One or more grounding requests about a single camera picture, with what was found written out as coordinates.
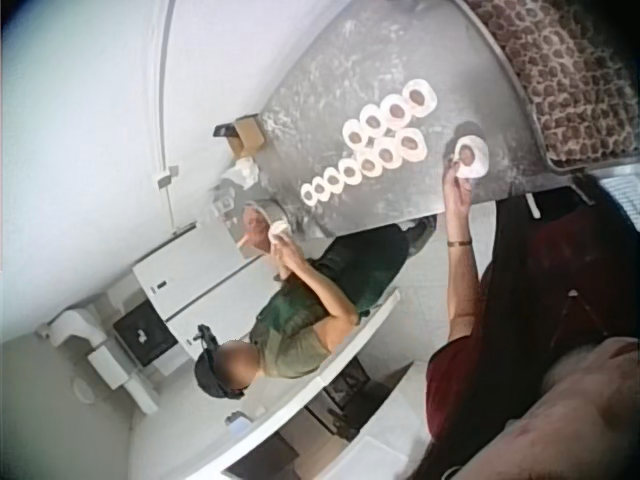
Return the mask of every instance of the hand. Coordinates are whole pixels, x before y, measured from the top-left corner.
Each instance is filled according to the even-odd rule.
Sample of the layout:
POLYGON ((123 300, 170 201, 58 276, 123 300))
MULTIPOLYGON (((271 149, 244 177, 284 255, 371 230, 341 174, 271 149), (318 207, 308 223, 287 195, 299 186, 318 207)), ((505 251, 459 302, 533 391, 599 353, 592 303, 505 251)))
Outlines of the hand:
POLYGON ((307 265, 302 249, 285 233, 275 236, 272 243, 273 256, 289 270, 296 272, 307 265))
POLYGON ((453 159, 445 166, 442 178, 444 208, 447 220, 466 221, 471 209, 471 182, 468 178, 456 177, 459 168, 460 162, 453 159))
POLYGON ((291 270, 285 266, 282 262, 282 251, 280 247, 275 243, 271 242, 271 258, 274 259, 276 263, 276 267, 278 268, 278 275, 280 276, 280 281, 284 281, 291 274, 291 270))

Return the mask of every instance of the bracelet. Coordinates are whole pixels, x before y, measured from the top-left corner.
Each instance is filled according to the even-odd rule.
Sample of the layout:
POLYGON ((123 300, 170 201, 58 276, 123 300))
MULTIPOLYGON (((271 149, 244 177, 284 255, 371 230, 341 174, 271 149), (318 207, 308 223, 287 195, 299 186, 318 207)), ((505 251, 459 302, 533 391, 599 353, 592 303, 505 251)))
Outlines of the bracelet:
POLYGON ((464 240, 462 242, 450 242, 447 240, 447 247, 469 247, 471 243, 471 240, 464 240))

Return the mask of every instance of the stainless steel counter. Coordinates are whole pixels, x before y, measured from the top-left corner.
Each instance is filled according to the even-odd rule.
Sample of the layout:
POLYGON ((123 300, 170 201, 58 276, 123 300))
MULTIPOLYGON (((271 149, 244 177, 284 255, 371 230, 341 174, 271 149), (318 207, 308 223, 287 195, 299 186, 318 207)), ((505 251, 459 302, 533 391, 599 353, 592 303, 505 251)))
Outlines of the stainless steel counter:
POLYGON ((475 182, 474 203, 570 181, 545 165, 518 91, 468 15, 450 0, 355 0, 289 72, 260 115, 268 146, 255 160, 301 237, 441 212, 443 161, 468 134, 486 138, 491 155, 489 173, 475 182), (436 110, 411 123, 426 139, 427 159, 365 177, 307 207, 301 185, 352 155, 342 139, 344 122, 413 78, 426 79, 438 95, 436 110))

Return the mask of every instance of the white toilet paper roll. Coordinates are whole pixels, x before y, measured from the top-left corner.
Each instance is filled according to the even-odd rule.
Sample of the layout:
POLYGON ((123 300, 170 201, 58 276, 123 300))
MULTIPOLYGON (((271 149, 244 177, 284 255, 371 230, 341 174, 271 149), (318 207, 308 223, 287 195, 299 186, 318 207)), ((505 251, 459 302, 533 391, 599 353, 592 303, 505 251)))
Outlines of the white toilet paper roll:
POLYGON ((277 241, 276 235, 280 235, 282 233, 291 236, 291 226, 284 220, 276 220, 269 227, 267 235, 269 236, 271 243, 275 243, 277 241))
POLYGON ((382 118, 377 105, 370 103, 360 111, 360 128, 369 137, 378 138, 387 131, 387 124, 382 118))
POLYGON ((358 161, 358 167, 360 167, 360 171, 363 175, 370 178, 382 175, 382 171, 384 170, 382 162, 375 155, 372 149, 367 148, 359 151, 356 155, 356 160, 358 161))
POLYGON ((311 188, 313 188, 313 191, 318 196, 318 200, 321 202, 326 202, 329 200, 329 197, 331 197, 331 190, 329 190, 327 183, 322 177, 314 177, 314 179, 311 180, 311 188))
POLYGON ((396 133, 396 149, 402 158, 420 162, 427 158, 427 144, 417 128, 403 128, 396 133))
POLYGON ((300 197, 309 207, 315 207, 316 203, 318 203, 318 194, 313 191, 313 188, 308 183, 300 187, 300 197))
POLYGON ((353 158, 343 158, 338 162, 338 171, 342 178, 344 178, 344 183, 347 185, 358 185, 362 182, 362 172, 360 171, 360 167, 358 167, 358 162, 356 162, 353 158))
POLYGON ((400 130, 411 121, 411 106, 402 95, 392 94, 380 104, 382 119, 391 130, 400 130))
POLYGON ((369 140, 369 134, 360 126, 360 122, 355 118, 347 120, 342 127, 342 138, 353 150, 360 150, 365 147, 369 140))
POLYGON ((416 78, 407 83, 402 96, 411 107, 411 114, 422 118, 429 115, 438 105, 438 97, 426 80, 416 78))
POLYGON ((373 144, 373 155, 380 160, 382 166, 389 170, 395 170, 402 165, 402 156, 398 151, 396 139, 380 137, 373 144))
POLYGON ((459 178, 479 178, 489 171, 489 147, 484 140, 475 135, 462 137, 458 140, 453 158, 460 162, 460 169, 456 174, 459 178), (461 155, 463 147, 470 148, 472 155, 461 155))
POLYGON ((324 171, 324 181, 331 190, 331 193, 340 195, 344 189, 344 178, 340 175, 340 172, 335 167, 328 167, 324 171))

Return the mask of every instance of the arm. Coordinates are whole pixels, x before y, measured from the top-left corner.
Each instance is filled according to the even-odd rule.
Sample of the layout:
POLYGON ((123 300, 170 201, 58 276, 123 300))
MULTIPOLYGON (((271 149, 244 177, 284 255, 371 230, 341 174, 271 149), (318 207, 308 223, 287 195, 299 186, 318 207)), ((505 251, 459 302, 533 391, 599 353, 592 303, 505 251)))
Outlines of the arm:
POLYGON ((306 261, 291 239, 282 235, 277 255, 282 263, 313 290, 329 316, 313 326, 320 343, 330 352, 342 343, 358 323, 356 307, 338 286, 306 261))
MULTIPOLYGON (((445 169, 443 191, 448 242, 470 242, 469 210, 471 185, 455 175, 458 164, 445 169)), ((470 335, 476 319, 478 300, 478 270, 471 245, 449 245, 449 341, 470 335)))

